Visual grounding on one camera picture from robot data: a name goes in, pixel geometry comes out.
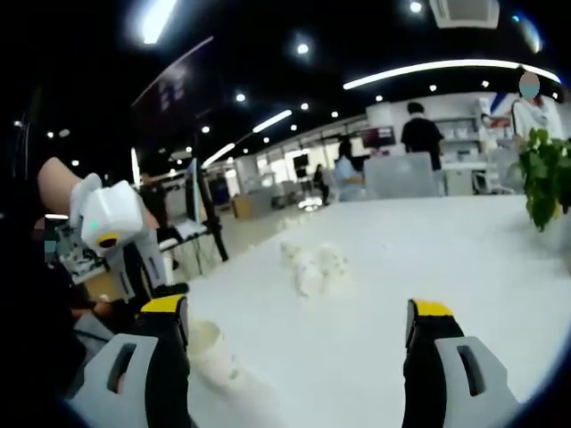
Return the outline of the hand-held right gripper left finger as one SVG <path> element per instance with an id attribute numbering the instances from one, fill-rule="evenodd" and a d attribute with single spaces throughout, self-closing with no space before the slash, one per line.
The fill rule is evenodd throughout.
<path id="1" fill-rule="evenodd" d="M 128 333 L 93 316 L 75 326 L 87 351 L 67 401 L 89 427 L 191 427 L 186 395 L 187 301 L 150 300 Z"/>

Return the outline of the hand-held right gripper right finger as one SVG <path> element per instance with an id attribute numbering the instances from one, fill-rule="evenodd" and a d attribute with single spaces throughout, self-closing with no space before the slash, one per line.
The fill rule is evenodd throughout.
<path id="1" fill-rule="evenodd" d="M 408 300 L 405 348 L 404 427 L 503 427 L 517 413 L 507 368 L 442 303 Z"/>

